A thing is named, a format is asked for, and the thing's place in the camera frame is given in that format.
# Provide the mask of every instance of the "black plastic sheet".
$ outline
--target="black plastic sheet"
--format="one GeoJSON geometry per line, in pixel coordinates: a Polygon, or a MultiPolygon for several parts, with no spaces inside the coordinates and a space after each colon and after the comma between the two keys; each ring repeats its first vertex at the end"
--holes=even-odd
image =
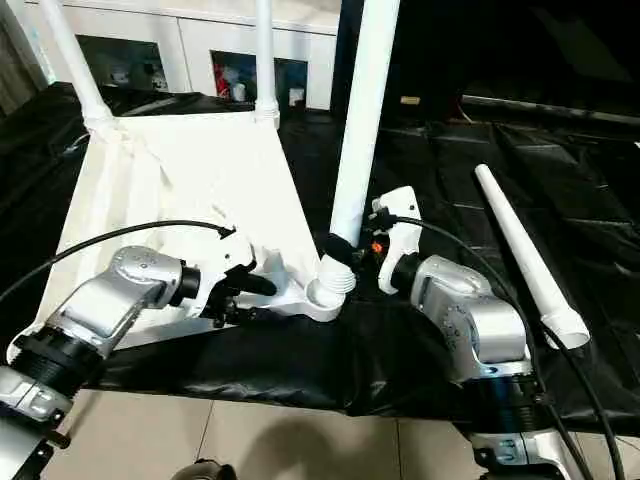
{"type": "MultiPolygon", "coordinates": [[[[168,96],[104,89],[116,114],[226,111],[197,94],[168,96]]],[[[55,252],[84,154],[77,100],[54,85],[0,124],[0,258],[7,286],[55,252]]],[[[327,233],[342,126],[326,113],[290,112],[281,141],[318,244],[327,233]]],[[[640,435],[640,150],[630,141],[558,136],[486,124],[434,124],[382,131],[370,196],[410,184],[425,220],[471,243],[517,288],[537,315],[501,239],[473,168],[488,163],[551,270],[582,313],[593,341],[576,352],[614,428],[640,435]]],[[[433,234],[422,253],[481,271],[433,234]]],[[[447,382],[449,357],[438,331],[400,298],[380,293],[363,262],[358,288],[339,320],[265,314],[253,325],[117,352],[97,388],[464,422],[468,405],[447,382]]],[[[31,323],[46,278],[2,305],[0,338],[31,323]]],[[[569,426],[598,430],[577,380],[538,338],[547,378],[569,426]]]]}

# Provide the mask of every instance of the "black cable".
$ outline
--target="black cable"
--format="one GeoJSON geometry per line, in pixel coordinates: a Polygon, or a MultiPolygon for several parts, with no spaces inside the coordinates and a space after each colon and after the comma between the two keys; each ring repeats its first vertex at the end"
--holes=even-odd
{"type": "Polygon", "coordinates": [[[571,355],[571,352],[569,351],[569,349],[566,347],[564,343],[562,343],[562,340],[560,340],[556,332],[554,332],[548,325],[546,325],[542,321],[540,322],[540,327],[542,328],[544,333],[549,336],[549,338],[553,341],[553,343],[555,343],[558,346],[558,348],[560,349],[560,352],[562,353],[562,356],[569,363],[569,365],[571,366],[571,369],[578,377],[578,380],[580,381],[582,388],[587,393],[587,396],[589,397],[589,401],[593,406],[593,410],[596,414],[596,417],[598,417],[598,420],[602,424],[602,428],[604,430],[604,438],[607,442],[607,448],[609,449],[609,454],[611,455],[611,463],[613,464],[613,472],[614,472],[615,478],[616,480],[624,480],[625,478],[624,468],[622,467],[620,450],[618,450],[618,444],[616,443],[615,434],[613,433],[613,429],[611,428],[611,423],[607,418],[607,414],[604,411],[604,407],[602,406],[602,403],[600,402],[598,395],[593,389],[591,382],[589,381],[585,373],[582,371],[582,368],[576,362],[576,359],[573,358],[573,355],[571,355]]]}
{"type": "Polygon", "coordinates": [[[232,230],[226,229],[224,227],[220,227],[219,225],[214,225],[213,223],[208,222],[199,222],[196,220],[160,220],[157,222],[149,222],[149,223],[141,223],[140,225],[134,225],[132,227],[120,228],[118,230],[114,230],[112,232],[104,233],[102,235],[98,235],[97,237],[90,238],[89,240],[85,240],[84,242],[80,242],[73,247],[70,247],[57,255],[51,257],[49,260],[44,262],[43,264],[37,266],[33,270],[30,270],[25,275],[20,277],[14,283],[12,283],[6,290],[0,294],[0,303],[2,303],[9,295],[18,290],[22,285],[27,283],[36,275],[42,273],[48,268],[52,267],[54,264],[58,263],[60,260],[63,260],[74,253],[79,252],[87,247],[95,245],[97,243],[104,242],[106,240],[110,240],[112,238],[121,237],[122,235],[126,235],[128,233],[139,232],[140,230],[149,230],[151,228],[158,227],[174,227],[174,226],[188,226],[188,227],[200,227],[200,228],[208,228],[210,230],[215,230],[222,237],[230,235],[233,233],[232,230]]]}
{"type": "MultiPolygon", "coordinates": [[[[482,266],[491,274],[491,276],[494,278],[494,280],[498,283],[498,285],[503,290],[503,292],[504,292],[505,296],[507,297],[507,299],[509,300],[509,302],[513,305],[513,307],[518,312],[518,315],[520,315],[520,317],[522,318],[522,323],[524,325],[525,335],[526,335],[526,339],[527,339],[526,340],[527,341],[527,346],[529,347],[529,353],[531,354],[531,363],[532,363],[532,366],[533,366],[533,374],[534,374],[534,376],[536,378],[536,381],[539,384],[541,393],[546,396],[547,387],[545,385],[544,379],[542,378],[542,374],[541,374],[542,370],[540,369],[540,360],[539,360],[538,349],[537,349],[537,347],[535,345],[535,342],[534,342],[534,339],[533,339],[533,332],[531,331],[531,325],[529,323],[529,320],[528,320],[527,316],[524,313],[524,310],[522,309],[522,306],[520,305],[520,303],[516,299],[515,294],[511,291],[511,288],[509,287],[507,282],[504,280],[502,275],[500,275],[497,272],[497,270],[494,269],[489,264],[489,262],[487,262],[487,260],[485,260],[478,252],[476,252],[473,248],[471,248],[471,246],[469,246],[466,242],[464,242],[460,238],[456,237],[451,232],[448,232],[447,230],[438,227],[437,225],[433,225],[433,224],[425,222],[423,220],[418,220],[418,219],[411,218],[411,217],[398,217],[398,216],[395,216],[395,215],[390,215],[390,218],[385,219],[385,221],[391,221],[393,223],[396,223],[396,222],[410,223],[412,225],[418,225],[419,227],[422,227],[422,228],[424,228],[426,230],[430,230],[432,232],[438,233],[439,235],[441,235],[443,237],[446,237],[447,239],[449,239],[450,241],[452,241],[453,243],[455,243],[456,245],[458,245],[459,247],[461,247],[462,249],[464,249],[465,251],[470,253],[473,256],[473,258],[475,258],[478,262],[480,262],[482,264],[482,266]]],[[[594,406],[594,410],[597,408],[596,405],[599,405],[599,402],[597,402],[597,404],[594,403],[594,405],[593,405],[594,406]]],[[[584,457],[579,452],[578,447],[576,446],[575,442],[571,438],[571,435],[569,434],[569,431],[565,427],[565,425],[564,425],[562,419],[560,418],[560,415],[556,411],[555,407],[551,403],[547,403],[547,409],[549,411],[551,419],[553,420],[553,423],[554,423],[554,425],[556,427],[556,430],[558,430],[558,433],[559,433],[560,437],[562,438],[562,440],[566,444],[567,449],[569,450],[569,453],[573,457],[574,461],[576,462],[576,465],[577,465],[578,469],[580,470],[580,473],[582,474],[582,476],[584,477],[585,480],[593,480],[593,475],[589,471],[589,467],[587,466],[587,464],[586,464],[586,462],[584,460],[584,457]]],[[[608,421],[606,420],[606,418],[605,418],[605,422],[603,422],[603,428],[605,428],[605,430],[606,430],[606,427],[604,427],[604,423],[607,423],[607,425],[608,425],[608,421]]]]}

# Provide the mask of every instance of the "white cabinet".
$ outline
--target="white cabinet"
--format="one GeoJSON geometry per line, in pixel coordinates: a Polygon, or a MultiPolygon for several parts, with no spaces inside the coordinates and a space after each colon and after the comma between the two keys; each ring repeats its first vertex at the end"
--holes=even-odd
{"type": "MultiPolygon", "coordinates": [[[[81,36],[81,45],[92,67],[94,76],[98,76],[96,68],[99,69],[101,66],[106,68],[104,64],[111,57],[105,52],[102,56],[98,55],[97,58],[91,58],[91,55],[87,54],[87,48],[93,47],[94,50],[98,50],[102,47],[109,47],[108,49],[111,51],[120,51],[122,54],[120,58],[124,56],[125,59],[128,48],[142,52],[146,50],[150,57],[147,65],[150,68],[161,70],[162,76],[166,79],[167,89],[170,92],[189,92],[192,90],[177,18],[71,6],[65,6],[64,12],[74,33],[81,36]],[[154,65],[156,60],[153,57],[155,56],[159,59],[157,61],[159,65],[154,65]]],[[[38,31],[43,49],[57,80],[63,82],[71,81],[71,74],[53,39],[53,34],[44,19],[40,6],[28,4],[27,15],[31,26],[38,31]]],[[[99,83],[111,83],[105,82],[101,78],[98,78],[98,80],[99,83]]],[[[120,80],[116,78],[113,83],[118,84],[120,80]]]]}
{"type": "MultiPolygon", "coordinates": [[[[252,26],[188,19],[180,19],[179,23],[191,86],[195,91],[207,95],[219,93],[213,65],[216,53],[255,55],[255,28],[252,26]]],[[[277,59],[306,63],[306,106],[328,109],[336,37],[281,29],[274,29],[273,36],[277,59]]],[[[276,68],[276,84],[281,77],[276,68]]]]}
{"type": "MultiPolygon", "coordinates": [[[[56,79],[70,81],[39,5],[27,1],[27,17],[56,79]]],[[[239,71],[247,75],[246,68],[237,68],[239,64],[243,68],[255,64],[255,1],[63,0],[63,4],[98,83],[217,95],[222,92],[216,89],[214,64],[218,77],[219,64],[224,63],[225,73],[231,71],[236,81],[239,71]]],[[[339,14],[340,0],[273,0],[276,87],[285,95],[279,96],[281,104],[306,98],[309,108],[329,108],[339,14]]]]}

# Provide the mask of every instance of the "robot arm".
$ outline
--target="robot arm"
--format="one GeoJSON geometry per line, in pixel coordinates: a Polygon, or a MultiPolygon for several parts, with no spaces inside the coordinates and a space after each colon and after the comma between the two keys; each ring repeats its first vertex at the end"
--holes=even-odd
{"type": "Polygon", "coordinates": [[[55,429],[143,309],[185,305],[209,297],[227,277],[235,285],[243,275],[250,277],[255,266],[250,244],[237,233],[220,242],[212,262],[219,271],[208,272],[208,278],[150,248],[122,248],[41,330],[16,340],[20,354],[0,367],[0,479],[38,478],[53,455],[49,443],[68,445],[55,429]]]}
{"type": "Polygon", "coordinates": [[[442,332],[453,359],[449,378],[472,410],[464,431],[487,478],[581,479],[538,401],[518,312],[475,270],[437,255],[422,260],[419,226],[385,221],[389,215],[420,219],[413,189],[383,195],[373,210],[372,220],[389,236],[379,287],[405,296],[442,332]]]}

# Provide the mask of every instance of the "black connector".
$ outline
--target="black connector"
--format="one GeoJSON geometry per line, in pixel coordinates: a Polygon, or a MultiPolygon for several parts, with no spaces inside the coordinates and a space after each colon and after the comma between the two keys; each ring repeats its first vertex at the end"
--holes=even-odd
{"type": "Polygon", "coordinates": [[[391,214],[389,209],[384,207],[369,215],[369,222],[372,230],[383,230],[386,232],[398,223],[398,216],[391,214]]]}

